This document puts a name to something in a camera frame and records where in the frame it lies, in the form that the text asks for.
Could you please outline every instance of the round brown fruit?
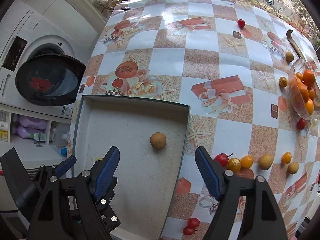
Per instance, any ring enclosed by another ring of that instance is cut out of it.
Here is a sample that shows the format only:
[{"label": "round brown fruit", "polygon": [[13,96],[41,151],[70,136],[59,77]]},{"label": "round brown fruit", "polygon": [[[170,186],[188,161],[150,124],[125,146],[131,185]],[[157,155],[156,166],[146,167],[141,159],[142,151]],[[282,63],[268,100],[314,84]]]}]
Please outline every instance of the round brown fruit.
[{"label": "round brown fruit", "polygon": [[263,155],[259,160],[259,167],[263,171],[270,169],[272,164],[273,164],[273,156],[270,154]]},{"label": "round brown fruit", "polygon": [[285,77],[279,78],[279,86],[285,88],[288,84],[288,81]]},{"label": "round brown fruit", "polygon": [[289,166],[288,166],[288,172],[290,174],[296,174],[299,170],[299,163],[297,162],[293,162],[293,163],[290,163]]},{"label": "round brown fruit", "polygon": [[138,66],[133,61],[125,61],[116,69],[116,76],[119,78],[131,78],[138,72]]},{"label": "round brown fruit", "polygon": [[167,138],[163,133],[155,132],[150,137],[150,143],[154,149],[161,150],[167,144]]},{"label": "round brown fruit", "polygon": [[285,53],[285,59],[286,59],[288,62],[294,61],[294,56],[293,56],[293,54],[292,54],[291,51],[287,51],[287,52]]}]

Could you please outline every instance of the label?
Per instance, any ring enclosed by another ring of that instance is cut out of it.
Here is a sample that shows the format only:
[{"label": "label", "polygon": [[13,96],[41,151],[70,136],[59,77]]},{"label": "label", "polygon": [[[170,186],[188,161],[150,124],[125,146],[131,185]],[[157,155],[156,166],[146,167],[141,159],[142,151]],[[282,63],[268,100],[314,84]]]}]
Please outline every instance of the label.
[{"label": "label", "polygon": [[8,122],[9,113],[5,111],[0,111],[0,122]]},{"label": "label", "polygon": [[8,141],[8,132],[0,131],[0,141]]},{"label": "label", "polygon": [[8,131],[9,124],[7,122],[0,121],[0,131]]},{"label": "label", "polygon": [[72,113],[73,113],[73,108],[64,106],[61,114],[66,116],[72,116]]}]

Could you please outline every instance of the checkered tablecloth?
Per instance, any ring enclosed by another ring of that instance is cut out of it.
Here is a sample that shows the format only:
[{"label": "checkered tablecloth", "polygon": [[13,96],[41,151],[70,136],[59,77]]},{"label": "checkered tablecloth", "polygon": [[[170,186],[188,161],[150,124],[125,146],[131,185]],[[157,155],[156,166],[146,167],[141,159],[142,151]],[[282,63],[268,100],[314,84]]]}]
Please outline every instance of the checkered tablecloth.
[{"label": "checkered tablecloth", "polygon": [[[238,19],[246,22],[244,28],[239,28]],[[116,6],[85,70],[82,83],[90,82],[81,86],[71,132],[83,94],[114,91],[191,106],[163,239],[202,239],[214,216],[217,202],[194,159],[198,146],[212,157],[252,155],[251,171],[243,173],[268,180],[289,238],[302,223],[319,188],[320,133],[317,122],[309,124],[309,135],[297,130],[299,117],[278,85],[292,65],[285,61],[285,52],[292,51],[297,59],[286,39],[288,29],[293,28],[268,12],[233,0],[133,0]],[[311,43],[296,30],[292,36],[318,73]],[[288,165],[281,164],[288,151],[300,165],[289,176]],[[258,161],[266,153],[274,156],[274,163],[262,171]],[[244,203],[242,197],[230,240],[237,238]],[[186,236],[182,229],[191,217],[201,224],[194,235]]]}]

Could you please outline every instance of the orange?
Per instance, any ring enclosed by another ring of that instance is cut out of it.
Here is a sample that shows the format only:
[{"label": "orange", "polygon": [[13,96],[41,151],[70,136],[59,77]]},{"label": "orange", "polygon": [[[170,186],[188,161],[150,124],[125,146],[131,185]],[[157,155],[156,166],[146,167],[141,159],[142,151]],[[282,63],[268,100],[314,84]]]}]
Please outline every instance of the orange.
[{"label": "orange", "polygon": [[297,83],[298,83],[298,84],[299,84],[299,83],[302,84],[302,82],[301,82],[301,80],[300,80],[299,78],[296,77],[296,79],[297,79]]},{"label": "orange", "polygon": [[306,109],[310,115],[313,113],[313,101],[311,99],[306,103]]},{"label": "orange", "polygon": [[308,87],[312,87],[316,81],[315,75],[312,70],[306,69],[303,73],[303,81]]},{"label": "orange", "polygon": [[316,93],[315,93],[315,91],[313,90],[313,88],[308,88],[308,93],[309,93],[309,98],[310,98],[312,101],[315,100]]},{"label": "orange", "polygon": [[253,164],[253,157],[250,155],[244,156],[241,160],[241,167],[243,168],[250,168]]},{"label": "orange", "polygon": [[300,93],[302,95],[303,101],[305,103],[307,103],[308,100],[309,100],[309,92],[308,92],[307,87],[302,83],[298,83],[298,89],[300,90]]},{"label": "orange", "polygon": [[284,155],[282,155],[281,160],[282,160],[282,162],[288,164],[291,161],[291,157],[292,157],[291,152],[286,152]]},{"label": "orange", "polygon": [[302,74],[300,72],[297,72],[296,77],[300,79],[300,81],[303,80]]}]

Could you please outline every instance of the small yellow fruit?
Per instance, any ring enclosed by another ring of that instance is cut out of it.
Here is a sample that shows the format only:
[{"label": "small yellow fruit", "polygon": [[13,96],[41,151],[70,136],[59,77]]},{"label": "small yellow fruit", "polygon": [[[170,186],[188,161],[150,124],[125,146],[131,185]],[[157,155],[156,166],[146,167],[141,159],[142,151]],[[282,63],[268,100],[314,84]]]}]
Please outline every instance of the small yellow fruit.
[{"label": "small yellow fruit", "polygon": [[297,72],[296,77],[300,79],[300,81],[303,80],[303,76],[300,72]]},{"label": "small yellow fruit", "polygon": [[285,53],[285,59],[286,59],[288,62],[294,61],[294,56],[293,56],[293,54],[292,54],[291,51],[287,51],[287,52]]},{"label": "small yellow fruit", "polygon": [[263,155],[259,160],[259,167],[263,171],[268,170],[273,164],[273,156],[270,154]]},{"label": "small yellow fruit", "polygon": [[281,160],[282,160],[282,162],[288,164],[288,163],[290,163],[291,158],[292,158],[291,152],[286,152],[284,155],[282,155]]},{"label": "small yellow fruit", "polygon": [[237,172],[241,169],[241,163],[238,158],[231,158],[228,162],[228,169]]},{"label": "small yellow fruit", "polygon": [[299,163],[297,162],[293,162],[293,163],[290,163],[289,166],[288,166],[288,172],[290,174],[296,174],[299,170]]},{"label": "small yellow fruit", "polygon": [[279,86],[285,88],[288,84],[288,81],[285,77],[279,78]]},{"label": "small yellow fruit", "polygon": [[244,156],[241,161],[241,167],[243,168],[250,168],[253,164],[253,157],[250,155]]},{"label": "small yellow fruit", "polygon": [[161,150],[165,147],[167,143],[167,138],[161,132],[155,132],[150,137],[151,146],[157,150]]},{"label": "small yellow fruit", "polygon": [[314,110],[313,101],[311,99],[305,104],[308,114],[312,115]]}]

